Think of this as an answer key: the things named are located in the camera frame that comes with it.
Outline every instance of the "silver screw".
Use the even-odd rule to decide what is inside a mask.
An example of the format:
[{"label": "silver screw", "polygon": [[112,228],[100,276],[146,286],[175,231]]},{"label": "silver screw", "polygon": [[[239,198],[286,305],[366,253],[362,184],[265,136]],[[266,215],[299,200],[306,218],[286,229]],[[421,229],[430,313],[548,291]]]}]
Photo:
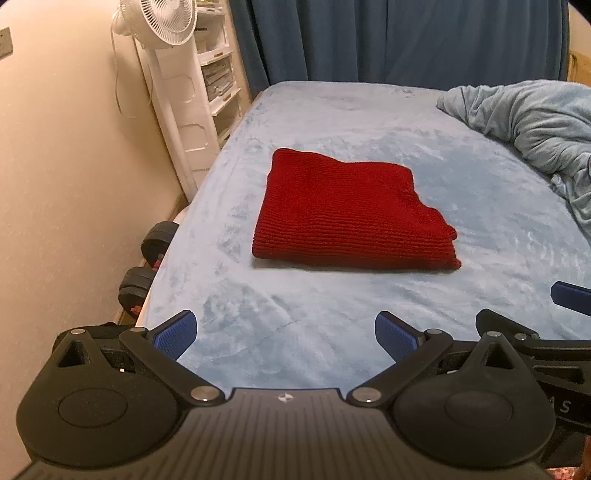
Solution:
[{"label": "silver screw", "polygon": [[363,403],[373,403],[382,398],[380,390],[371,387],[359,387],[353,390],[353,398]]},{"label": "silver screw", "polygon": [[216,387],[195,387],[191,390],[191,396],[197,401],[212,401],[220,396],[220,391]]}]

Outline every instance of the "red sweater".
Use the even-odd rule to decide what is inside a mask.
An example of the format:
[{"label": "red sweater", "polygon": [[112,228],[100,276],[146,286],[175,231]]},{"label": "red sweater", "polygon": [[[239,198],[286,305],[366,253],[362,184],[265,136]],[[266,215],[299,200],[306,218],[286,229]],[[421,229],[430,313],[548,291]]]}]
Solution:
[{"label": "red sweater", "polygon": [[402,165],[273,153],[252,254],[380,270],[460,268],[457,233],[414,191]]}]

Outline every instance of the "white fan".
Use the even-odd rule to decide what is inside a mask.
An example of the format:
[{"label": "white fan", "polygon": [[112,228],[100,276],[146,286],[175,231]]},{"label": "white fan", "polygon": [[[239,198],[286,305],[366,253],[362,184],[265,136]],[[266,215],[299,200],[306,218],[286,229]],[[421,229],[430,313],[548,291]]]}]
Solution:
[{"label": "white fan", "polygon": [[195,0],[121,0],[113,31],[133,35],[144,48],[169,48],[189,40],[196,23]]}]

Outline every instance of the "dumbbell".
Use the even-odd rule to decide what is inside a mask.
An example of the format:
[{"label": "dumbbell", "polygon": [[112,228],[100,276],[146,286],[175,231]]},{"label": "dumbbell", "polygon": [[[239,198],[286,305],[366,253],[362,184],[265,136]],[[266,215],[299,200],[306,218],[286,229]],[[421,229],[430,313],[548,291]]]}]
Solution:
[{"label": "dumbbell", "polygon": [[133,318],[137,318],[141,312],[156,272],[177,229],[178,224],[175,222],[160,222],[154,225],[141,245],[142,255],[151,268],[130,268],[121,281],[119,303]]}]

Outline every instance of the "blue gripper pad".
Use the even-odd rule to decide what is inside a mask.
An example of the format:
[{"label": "blue gripper pad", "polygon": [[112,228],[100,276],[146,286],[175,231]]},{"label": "blue gripper pad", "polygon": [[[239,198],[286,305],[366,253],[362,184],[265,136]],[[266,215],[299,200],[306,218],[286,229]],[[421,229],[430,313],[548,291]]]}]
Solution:
[{"label": "blue gripper pad", "polygon": [[425,335],[390,312],[375,318],[375,339],[395,362],[425,343]]},{"label": "blue gripper pad", "polygon": [[183,310],[146,337],[162,353],[177,360],[197,338],[197,319],[193,312]]},{"label": "blue gripper pad", "polygon": [[556,305],[591,316],[591,290],[563,281],[550,289],[550,297]]}]

